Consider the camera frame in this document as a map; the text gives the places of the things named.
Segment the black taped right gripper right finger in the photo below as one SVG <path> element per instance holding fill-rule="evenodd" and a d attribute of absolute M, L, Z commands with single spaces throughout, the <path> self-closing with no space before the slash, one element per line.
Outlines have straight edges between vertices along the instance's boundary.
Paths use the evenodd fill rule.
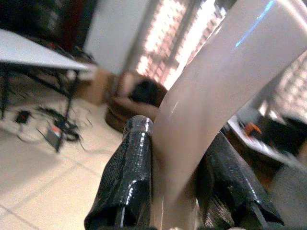
<path fill-rule="evenodd" d="M 196 182 L 206 229 L 262 230 L 284 225 L 251 167 L 221 132 L 200 161 Z"/>

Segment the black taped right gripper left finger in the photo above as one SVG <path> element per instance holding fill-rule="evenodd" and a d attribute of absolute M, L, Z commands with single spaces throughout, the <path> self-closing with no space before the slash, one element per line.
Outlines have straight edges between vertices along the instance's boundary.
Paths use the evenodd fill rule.
<path fill-rule="evenodd" d="M 87 230 L 149 230 L 152 198 L 151 119 L 136 115 L 125 125 L 122 142 L 107 162 Z"/>

